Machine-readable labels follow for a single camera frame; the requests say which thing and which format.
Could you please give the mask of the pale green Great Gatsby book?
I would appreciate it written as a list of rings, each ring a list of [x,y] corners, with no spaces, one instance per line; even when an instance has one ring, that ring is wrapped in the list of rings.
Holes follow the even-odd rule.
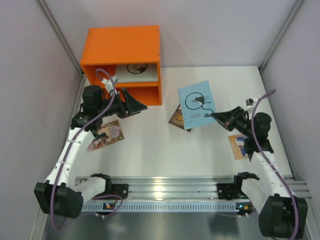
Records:
[[[115,76],[118,83],[157,82],[158,69],[155,63],[119,64]]]

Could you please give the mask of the light blue cat book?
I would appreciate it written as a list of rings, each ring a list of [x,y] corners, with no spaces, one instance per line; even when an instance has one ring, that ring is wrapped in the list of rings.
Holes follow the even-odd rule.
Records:
[[[184,129],[194,129],[216,123],[217,111],[209,81],[201,81],[177,89]]]

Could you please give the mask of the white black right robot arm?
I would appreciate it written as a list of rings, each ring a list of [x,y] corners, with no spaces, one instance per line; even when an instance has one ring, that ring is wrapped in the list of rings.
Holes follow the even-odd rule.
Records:
[[[304,236],[308,204],[297,197],[280,174],[269,141],[271,117],[258,112],[253,118],[238,106],[210,115],[224,129],[244,135],[244,152],[252,172],[240,172],[232,183],[217,185],[220,200],[248,199],[251,206],[239,206],[239,216],[256,211],[261,234],[269,238],[298,240]]]

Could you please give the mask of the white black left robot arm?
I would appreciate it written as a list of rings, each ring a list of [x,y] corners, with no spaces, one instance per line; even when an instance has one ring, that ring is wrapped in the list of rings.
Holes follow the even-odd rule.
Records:
[[[94,140],[104,117],[116,115],[121,119],[147,110],[126,88],[124,98],[113,90],[109,98],[98,85],[84,88],[80,110],[72,118],[68,139],[53,170],[44,182],[36,183],[34,194],[43,213],[76,219],[83,205],[98,195],[109,195],[113,184],[103,173],[92,174],[88,180],[76,185],[78,168],[87,147]]]

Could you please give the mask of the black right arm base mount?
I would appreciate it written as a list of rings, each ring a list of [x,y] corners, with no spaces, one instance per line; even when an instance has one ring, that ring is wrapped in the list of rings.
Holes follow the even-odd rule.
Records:
[[[233,183],[218,183],[217,194],[219,200],[237,200],[239,199],[239,188]]]

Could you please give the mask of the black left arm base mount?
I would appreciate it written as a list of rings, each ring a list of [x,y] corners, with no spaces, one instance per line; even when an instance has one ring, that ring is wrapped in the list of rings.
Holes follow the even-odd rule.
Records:
[[[122,199],[126,199],[129,193],[129,185],[128,184],[120,184],[120,183],[113,183],[111,187],[107,190],[107,194],[110,195],[118,195],[122,197]]]

